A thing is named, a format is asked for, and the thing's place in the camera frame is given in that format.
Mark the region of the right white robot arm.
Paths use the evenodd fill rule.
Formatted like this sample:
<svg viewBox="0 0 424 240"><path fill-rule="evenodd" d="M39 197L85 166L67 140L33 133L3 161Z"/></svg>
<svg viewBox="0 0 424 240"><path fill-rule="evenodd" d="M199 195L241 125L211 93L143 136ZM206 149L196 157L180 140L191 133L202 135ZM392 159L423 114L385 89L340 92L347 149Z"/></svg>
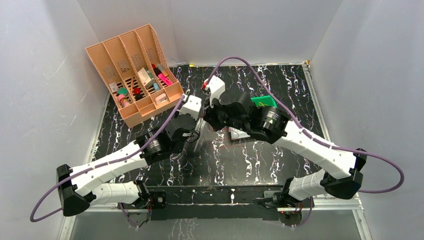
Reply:
<svg viewBox="0 0 424 240"><path fill-rule="evenodd" d="M245 92L226 90L218 98L208 97L203 119L215 131L225 127L238 129L257 141L288 149L320 166L318 172L286 180L280 200L288 207L323 194L349 200L362 186L362 166L357 164L357 156L337 150L328 142L319 144L320 136L307 137L284 111L275 106L257 106Z"/></svg>

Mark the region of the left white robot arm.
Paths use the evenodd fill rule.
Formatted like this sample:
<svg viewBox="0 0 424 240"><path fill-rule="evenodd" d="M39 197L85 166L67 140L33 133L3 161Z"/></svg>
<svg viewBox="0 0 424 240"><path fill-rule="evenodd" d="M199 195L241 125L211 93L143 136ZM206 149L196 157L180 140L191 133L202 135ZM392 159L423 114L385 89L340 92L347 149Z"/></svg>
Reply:
<svg viewBox="0 0 424 240"><path fill-rule="evenodd" d="M71 217L83 213L95 205L122 203L145 208L151 199L141 180L126 183L109 183L133 169L141 169L179 154L195 133L197 120L190 114L172 118L164 130L152 141L148 132L136 138L120 150L81 166L67 164L56 169L62 213Z"/></svg>

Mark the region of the white perforated filament spool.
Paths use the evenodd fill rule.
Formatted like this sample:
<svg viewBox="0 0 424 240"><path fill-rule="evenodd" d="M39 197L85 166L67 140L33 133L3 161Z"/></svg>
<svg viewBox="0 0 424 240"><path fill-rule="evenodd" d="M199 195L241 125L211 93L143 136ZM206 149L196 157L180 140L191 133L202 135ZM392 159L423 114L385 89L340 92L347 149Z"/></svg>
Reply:
<svg viewBox="0 0 424 240"><path fill-rule="evenodd" d="M197 121L195 130L198 132L198 139L193 143L193 151L199 152L201 150L208 150L215 135L215 132L210 128L202 118Z"/></svg>

